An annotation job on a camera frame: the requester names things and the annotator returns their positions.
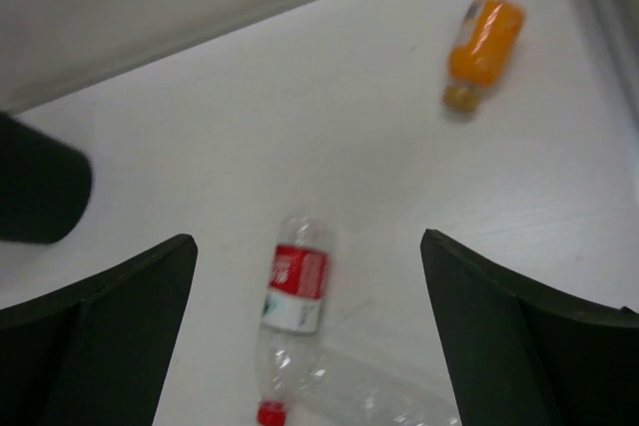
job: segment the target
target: dark cylindrical object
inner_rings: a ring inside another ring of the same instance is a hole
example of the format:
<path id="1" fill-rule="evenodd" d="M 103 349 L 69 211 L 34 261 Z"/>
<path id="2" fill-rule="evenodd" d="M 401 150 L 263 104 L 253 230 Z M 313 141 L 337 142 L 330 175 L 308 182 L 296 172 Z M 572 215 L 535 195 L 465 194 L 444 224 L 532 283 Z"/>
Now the dark cylindrical object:
<path id="1" fill-rule="evenodd" d="M 0 114 L 0 239 L 62 239 L 82 216 L 91 184 L 82 153 Z"/>

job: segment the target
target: white table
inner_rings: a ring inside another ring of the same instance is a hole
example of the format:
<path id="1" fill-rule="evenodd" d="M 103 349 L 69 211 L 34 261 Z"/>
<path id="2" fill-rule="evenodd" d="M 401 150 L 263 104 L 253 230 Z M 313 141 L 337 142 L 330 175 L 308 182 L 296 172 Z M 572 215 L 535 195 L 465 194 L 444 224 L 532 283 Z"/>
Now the white table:
<path id="1" fill-rule="evenodd" d="M 93 159 L 96 184 L 64 241 L 2 245 L 0 307 L 193 234 L 200 256 L 159 426 L 254 424 L 269 263 L 299 205 L 339 239 L 326 341 L 414 381 L 445 376 L 419 256 L 426 227 L 639 308 L 618 93 L 573 0 L 518 1 L 529 20 L 507 78 L 469 122 L 439 98 L 470 0 L 320 0 L 28 112 Z"/>

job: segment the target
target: plastic bottle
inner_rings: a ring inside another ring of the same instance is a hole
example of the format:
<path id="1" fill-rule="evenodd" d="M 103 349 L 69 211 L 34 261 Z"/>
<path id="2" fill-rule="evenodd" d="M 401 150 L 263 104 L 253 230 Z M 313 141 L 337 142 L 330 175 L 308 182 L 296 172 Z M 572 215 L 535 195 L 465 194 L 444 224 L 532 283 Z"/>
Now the plastic bottle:
<path id="1" fill-rule="evenodd" d="M 509 0 L 474 0 L 448 58 L 448 86 L 443 102 L 474 112 L 482 93 L 503 73 L 526 12 Z"/>
<path id="2" fill-rule="evenodd" d="M 407 381 L 324 349 L 300 401 L 339 426 L 461 426 L 454 406 Z"/>
<path id="3" fill-rule="evenodd" d="M 322 221 L 294 215 L 282 222 L 256 353 L 262 394 L 257 419 L 263 426 L 284 426 L 313 370 L 330 251 Z"/>

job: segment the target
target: orange pill bottle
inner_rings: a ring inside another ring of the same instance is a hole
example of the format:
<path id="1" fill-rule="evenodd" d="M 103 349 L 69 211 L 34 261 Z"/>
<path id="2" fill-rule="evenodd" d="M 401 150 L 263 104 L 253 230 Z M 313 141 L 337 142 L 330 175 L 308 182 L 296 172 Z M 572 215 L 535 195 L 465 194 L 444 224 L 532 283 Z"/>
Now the orange pill bottle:
<path id="1" fill-rule="evenodd" d="M 474 0 L 463 19 L 448 58 L 443 102 L 474 112 L 482 93 L 503 73 L 526 12 L 509 0 Z"/>

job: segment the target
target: red bottle cap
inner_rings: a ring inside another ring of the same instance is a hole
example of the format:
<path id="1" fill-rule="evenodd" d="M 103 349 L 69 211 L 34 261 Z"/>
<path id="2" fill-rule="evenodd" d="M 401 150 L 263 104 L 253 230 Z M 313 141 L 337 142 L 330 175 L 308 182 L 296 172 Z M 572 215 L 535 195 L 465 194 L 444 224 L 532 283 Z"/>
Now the red bottle cap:
<path id="1" fill-rule="evenodd" d="M 284 426 L 287 422 L 287 407 L 278 401 L 263 401 L 258 409 L 258 423 L 262 426 Z"/>

